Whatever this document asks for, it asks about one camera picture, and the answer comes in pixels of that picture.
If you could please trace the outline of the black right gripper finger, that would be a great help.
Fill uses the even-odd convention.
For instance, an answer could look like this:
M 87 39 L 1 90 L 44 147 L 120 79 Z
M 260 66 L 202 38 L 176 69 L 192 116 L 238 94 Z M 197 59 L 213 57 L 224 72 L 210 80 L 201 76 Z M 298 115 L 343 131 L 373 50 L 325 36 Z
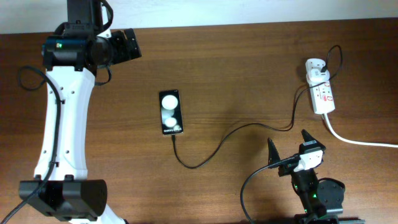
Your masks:
M 305 129 L 301 131 L 304 143 L 300 145 L 300 152 L 324 151 L 326 147 L 311 136 Z
M 268 151 L 269 151 L 268 166 L 271 168 L 271 167 L 274 167 L 278 162 L 280 162 L 281 159 L 280 159 L 279 153 L 276 149 L 276 146 L 271 138 L 267 139 L 267 145 L 268 145 Z

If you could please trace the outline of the black Samsung smartphone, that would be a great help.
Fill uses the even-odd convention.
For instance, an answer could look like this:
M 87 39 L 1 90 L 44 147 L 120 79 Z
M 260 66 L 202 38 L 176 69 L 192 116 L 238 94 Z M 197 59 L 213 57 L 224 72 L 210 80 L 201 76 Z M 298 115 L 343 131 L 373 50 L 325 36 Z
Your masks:
M 183 119 L 179 91 L 160 91 L 159 105 L 162 134 L 167 136 L 183 133 Z

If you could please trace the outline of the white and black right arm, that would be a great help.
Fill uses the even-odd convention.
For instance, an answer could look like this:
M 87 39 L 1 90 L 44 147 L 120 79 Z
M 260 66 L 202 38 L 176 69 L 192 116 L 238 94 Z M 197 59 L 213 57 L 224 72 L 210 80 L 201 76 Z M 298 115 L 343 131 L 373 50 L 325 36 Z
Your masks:
M 343 218 L 345 184 L 332 178 L 317 177 L 315 168 L 323 163 L 326 147 L 306 130 L 301 131 L 304 142 L 298 153 L 281 159 L 272 139 L 268 139 L 270 168 L 277 168 L 279 177 L 291 176 L 291 184 L 300 198 L 304 214 L 294 216 L 295 223 L 365 223 L 358 218 Z

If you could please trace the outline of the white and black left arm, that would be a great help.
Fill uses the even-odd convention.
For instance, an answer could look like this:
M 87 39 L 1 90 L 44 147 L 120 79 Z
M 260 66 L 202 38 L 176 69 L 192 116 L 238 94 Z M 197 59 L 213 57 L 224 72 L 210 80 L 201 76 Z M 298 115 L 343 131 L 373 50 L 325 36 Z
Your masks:
M 107 204 L 102 179 L 89 180 L 85 159 L 88 105 L 99 69 L 141 56 L 132 29 L 111 32 L 106 1 L 68 1 L 66 22 L 42 46 L 47 112 L 40 158 L 19 196 L 47 217 L 68 223 L 123 223 Z

